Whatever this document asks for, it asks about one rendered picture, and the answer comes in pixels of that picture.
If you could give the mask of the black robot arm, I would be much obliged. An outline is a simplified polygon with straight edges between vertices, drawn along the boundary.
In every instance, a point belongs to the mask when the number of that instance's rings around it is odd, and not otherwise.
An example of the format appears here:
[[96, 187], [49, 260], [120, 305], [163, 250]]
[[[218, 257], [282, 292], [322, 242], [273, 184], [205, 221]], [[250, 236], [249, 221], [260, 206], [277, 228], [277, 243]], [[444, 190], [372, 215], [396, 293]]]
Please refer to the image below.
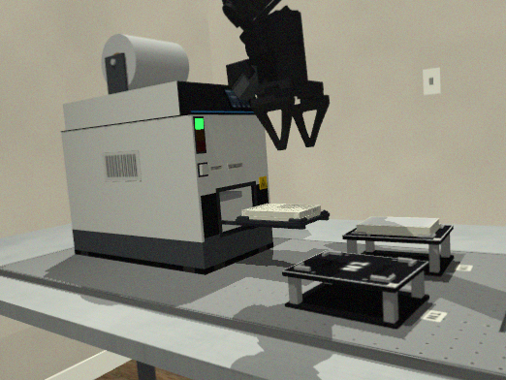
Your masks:
[[281, 47], [284, 51], [287, 45], [304, 46], [299, 10], [290, 10], [286, 5], [269, 14], [281, 0], [271, 1], [222, 0], [225, 16], [243, 30], [239, 38], [249, 57], [226, 65], [228, 85], [242, 101], [256, 95], [256, 85], [278, 80], [273, 48]]

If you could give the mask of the white multi-well plate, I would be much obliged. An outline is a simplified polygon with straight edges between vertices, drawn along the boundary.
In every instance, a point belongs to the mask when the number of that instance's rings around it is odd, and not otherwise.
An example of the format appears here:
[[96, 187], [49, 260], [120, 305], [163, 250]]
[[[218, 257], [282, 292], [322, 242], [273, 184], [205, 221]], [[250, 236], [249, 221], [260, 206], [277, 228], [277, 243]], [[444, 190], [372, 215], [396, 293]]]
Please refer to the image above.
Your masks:
[[370, 216], [356, 225], [355, 232], [367, 235], [408, 236], [432, 235], [440, 229], [438, 218]]

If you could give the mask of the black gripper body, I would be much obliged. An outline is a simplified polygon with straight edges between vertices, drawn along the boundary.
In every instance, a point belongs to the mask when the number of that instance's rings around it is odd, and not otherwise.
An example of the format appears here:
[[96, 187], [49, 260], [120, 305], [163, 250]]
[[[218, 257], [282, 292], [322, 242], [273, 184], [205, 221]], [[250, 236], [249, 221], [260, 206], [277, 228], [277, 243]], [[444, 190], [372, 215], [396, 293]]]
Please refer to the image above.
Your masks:
[[324, 95], [321, 81], [308, 80], [304, 46], [287, 45], [286, 48], [286, 51], [281, 47], [273, 48], [278, 81], [255, 86], [257, 99], [250, 100], [250, 103], [296, 96], [301, 103], [330, 99], [329, 95]]

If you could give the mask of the white label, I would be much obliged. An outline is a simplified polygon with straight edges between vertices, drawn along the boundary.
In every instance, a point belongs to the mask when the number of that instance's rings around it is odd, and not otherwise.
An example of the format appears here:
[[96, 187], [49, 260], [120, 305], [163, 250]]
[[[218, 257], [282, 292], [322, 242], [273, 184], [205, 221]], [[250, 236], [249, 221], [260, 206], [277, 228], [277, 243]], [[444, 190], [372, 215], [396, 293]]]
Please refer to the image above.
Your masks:
[[420, 319], [440, 322], [447, 313], [428, 310]]
[[468, 270], [471, 271], [472, 266], [457, 265], [455, 270]]

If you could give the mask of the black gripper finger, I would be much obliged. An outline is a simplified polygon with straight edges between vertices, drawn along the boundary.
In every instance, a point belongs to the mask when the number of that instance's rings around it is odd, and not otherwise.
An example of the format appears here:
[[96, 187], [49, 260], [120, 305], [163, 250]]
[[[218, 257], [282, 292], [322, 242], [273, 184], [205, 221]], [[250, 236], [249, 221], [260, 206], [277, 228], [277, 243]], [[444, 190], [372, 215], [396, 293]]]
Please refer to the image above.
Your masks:
[[[277, 150], [285, 150], [290, 134], [295, 97], [271, 99], [251, 104], [251, 110], [267, 130]], [[268, 111], [281, 110], [281, 138], [279, 139], [268, 117]]]
[[[321, 124], [329, 107], [329, 104], [330, 99], [320, 99], [294, 105], [293, 118], [296, 122], [301, 138], [306, 147], [313, 147], [315, 145]], [[305, 128], [302, 114], [306, 111], [314, 111], [314, 110], [316, 110], [317, 112], [311, 136], [309, 138]]]

